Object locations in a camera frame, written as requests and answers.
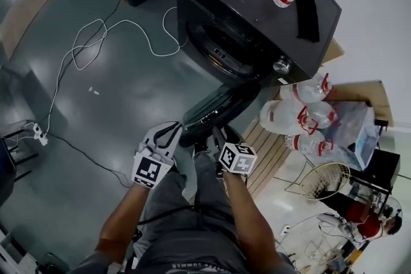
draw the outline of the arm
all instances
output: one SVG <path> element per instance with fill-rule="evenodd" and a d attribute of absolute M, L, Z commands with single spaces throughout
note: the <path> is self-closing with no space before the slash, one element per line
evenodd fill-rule
<path fill-rule="evenodd" d="M 367 218 L 369 217 L 371 205 L 372 205 L 372 200 L 369 200 L 368 203 L 365 205 L 364 210 L 361 213 L 360 221 L 362 224 L 364 224 L 367 221 Z"/>
<path fill-rule="evenodd" d="M 96 251 L 121 264 L 150 190 L 134 184 L 103 225 Z"/>
<path fill-rule="evenodd" d="M 257 209 L 240 175 L 224 173 L 224 180 L 228 187 L 241 250 L 247 258 L 250 270 L 264 274 L 282 263 L 275 250 L 270 225 Z"/>

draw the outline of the person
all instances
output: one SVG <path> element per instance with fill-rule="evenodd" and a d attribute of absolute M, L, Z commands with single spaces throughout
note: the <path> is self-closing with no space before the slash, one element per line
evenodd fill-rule
<path fill-rule="evenodd" d="M 94 253 L 70 273 L 117 273 L 142 213 L 147 220 L 185 207 L 138 226 L 137 267 L 126 273 L 295 274 L 287 256 L 276 252 L 273 232 L 242 177 L 223 173 L 227 197 L 205 143 L 195 145 L 193 160 L 197 210 L 187 208 L 184 177 L 177 171 L 167 173 L 151 193 L 134 184 L 104 223 Z"/>
<path fill-rule="evenodd" d="M 374 212 L 372 200 L 364 204 L 344 194 L 333 193 L 322 191 L 320 197 L 323 199 L 320 201 L 337 211 L 347 221 L 357 224 L 357 229 L 364 238 L 376 239 L 386 235 L 394 235 L 403 224 L 403 220 L 398 214 L 390 218 L 385 224 L 382 223 L 377 213 Z"/>

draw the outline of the sticker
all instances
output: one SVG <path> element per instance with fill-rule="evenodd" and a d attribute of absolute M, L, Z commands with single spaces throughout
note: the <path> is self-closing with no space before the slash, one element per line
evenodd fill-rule
<path fill-rule="evenodd" d="M 285 80 L 282 79 L 282 78 L 278 78 L 278 81 L 280 81 L 283 85 L 288 85 L 288 82 L 285 81 Z"/>

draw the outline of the washing machine knob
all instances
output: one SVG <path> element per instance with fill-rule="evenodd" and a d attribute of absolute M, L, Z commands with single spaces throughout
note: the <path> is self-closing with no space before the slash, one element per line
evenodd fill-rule
<path fill-rule="evenodd" d="M 290 73 L 291 64 L 282 56 L 278 61 L 274 62 L 272 67 L 276 73 L 288 74 Z"/>

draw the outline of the gray shirt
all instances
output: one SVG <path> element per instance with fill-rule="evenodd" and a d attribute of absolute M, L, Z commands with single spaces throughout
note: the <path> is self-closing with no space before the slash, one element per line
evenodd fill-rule
<path fill-rule="evenodd" d="M 71 274 L 104 274 L 111 261 L 100 253 L 84 260 Z M 211 231 L 172 231 L 159 238 L 141 257 L 138 274 L 248 273 L 240 249 L 223 234 Z M 272 268 L 268 274 L 295 274 L 287 263 Z"/>

